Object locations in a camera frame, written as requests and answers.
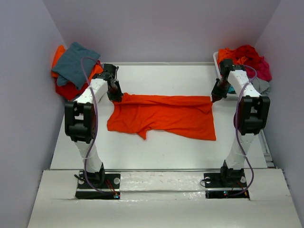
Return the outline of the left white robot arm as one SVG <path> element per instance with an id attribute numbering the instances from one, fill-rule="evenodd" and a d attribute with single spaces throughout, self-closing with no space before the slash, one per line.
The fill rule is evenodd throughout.
<path id="1" fill-rule="evenodd" d="M 104 64 L 103 72 L 94 75 L 89 87 L 76 100 L 65 104 L 65 134 L 80 152 L 84 163 L 84 181 L 89 181 L 95 188 L 105 183 L 104 165 L 95 145 L 98 131 L 97 104 L 104 94 L 111 102 L 122 101 L 123 93 L 117 80 L 118 69 L 118 66 Z"/>

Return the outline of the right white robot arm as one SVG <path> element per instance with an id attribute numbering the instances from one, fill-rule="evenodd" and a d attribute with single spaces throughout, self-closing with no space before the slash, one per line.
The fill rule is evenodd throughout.
<path id="1" fill-rule="evenodd" d="M 236 65 L 232 59 L 225 58 L 219 64 L 219 71 L 220 77 L 211 92 L 212 102 L 227 98 L 231 86 L 238 97 L 234 115 L 235 139 L 218 175 L 218 181 L 228 187 L 244 177 L 247 153 L 252 141 L 266 126 L 270 99 L 254 88 L 244 65 Z"/>

